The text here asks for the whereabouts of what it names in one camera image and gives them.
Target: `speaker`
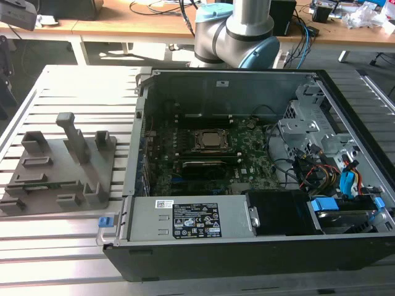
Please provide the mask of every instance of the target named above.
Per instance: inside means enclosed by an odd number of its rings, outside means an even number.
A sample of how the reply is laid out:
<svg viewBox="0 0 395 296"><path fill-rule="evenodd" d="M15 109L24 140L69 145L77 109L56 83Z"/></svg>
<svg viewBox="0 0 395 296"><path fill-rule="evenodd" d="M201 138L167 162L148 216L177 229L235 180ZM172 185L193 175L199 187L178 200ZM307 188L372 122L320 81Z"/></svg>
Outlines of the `speaker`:
<svg viewBox="0 0 395 296"><path fill-rule="evenodd" d="M28 0L37 14L53 15L59 19L94 20L104 0Z"/></svg>

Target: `power supply label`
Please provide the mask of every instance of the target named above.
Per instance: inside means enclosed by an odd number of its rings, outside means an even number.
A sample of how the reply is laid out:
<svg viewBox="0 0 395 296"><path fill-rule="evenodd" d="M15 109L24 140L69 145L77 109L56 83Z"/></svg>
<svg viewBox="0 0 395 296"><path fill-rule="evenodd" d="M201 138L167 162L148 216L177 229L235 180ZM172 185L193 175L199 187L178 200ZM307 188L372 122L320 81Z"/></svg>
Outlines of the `power supply label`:
<svg viewBox="0 0 395 296"><path fill-rule="evenodd" d="M173 205L174 238L203 239L221 236L221 222L217 203Z"/></svg>

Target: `plastic bag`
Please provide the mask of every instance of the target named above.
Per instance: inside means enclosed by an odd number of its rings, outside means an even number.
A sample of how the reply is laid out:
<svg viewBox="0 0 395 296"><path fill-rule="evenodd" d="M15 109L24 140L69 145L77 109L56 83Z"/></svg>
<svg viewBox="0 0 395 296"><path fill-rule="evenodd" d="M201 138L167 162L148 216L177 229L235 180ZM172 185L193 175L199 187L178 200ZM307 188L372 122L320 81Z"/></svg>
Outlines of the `plastic bag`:
<svg viewBox="0 0 395 296"><path fill-rule="evenodd" d="M343 23L345 23L348 29L359 28L359 27L372 27L372 18L377 15L377 12L369 8L369 4L365 2L355 12L346 14L343 17Z"/></svg>
<svg viewBox="0 0 395 296"><path fill-rule="evenodd" d="M395 20L395 0L387 0L381 14L384 14L388 19Z"/></svg>

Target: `blue cable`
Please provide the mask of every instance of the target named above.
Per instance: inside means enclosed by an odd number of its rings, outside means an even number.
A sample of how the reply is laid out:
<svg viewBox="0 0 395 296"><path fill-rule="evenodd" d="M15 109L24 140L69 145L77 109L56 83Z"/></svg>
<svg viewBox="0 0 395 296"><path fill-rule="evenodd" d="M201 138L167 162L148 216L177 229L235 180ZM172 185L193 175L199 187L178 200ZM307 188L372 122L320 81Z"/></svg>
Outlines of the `blue cable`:
<svg viewBox="0 0 395 296"><path fill-rule="evenodd" d="M307 50L307 47L309 46L309 31L307 30L306 26L303 25L302 23L298 23L298 24L300 24L300 26L302 26L305 29L305 31L306 31L306 45L304 46L304 50L303 50L303 55L302 55L301 61L299 62L299 65L296 67L297 69L299 69L300 66L303 64L304 59L306 58L306 50Z"/></svg>

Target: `motherboard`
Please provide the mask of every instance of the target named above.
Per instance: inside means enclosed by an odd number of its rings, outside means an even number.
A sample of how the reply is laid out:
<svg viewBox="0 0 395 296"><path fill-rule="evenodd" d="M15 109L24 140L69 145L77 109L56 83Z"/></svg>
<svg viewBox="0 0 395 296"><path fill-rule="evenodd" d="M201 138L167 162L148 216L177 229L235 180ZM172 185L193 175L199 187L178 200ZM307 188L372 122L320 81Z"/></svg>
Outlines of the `motherboard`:
<svg viewBox="0 0 395 296"><path fill-rule="evenodd" d="M258 119L152 123L147 124L145 142L149 195L236 195L279 188L265 150L268 125Z"/></svg>

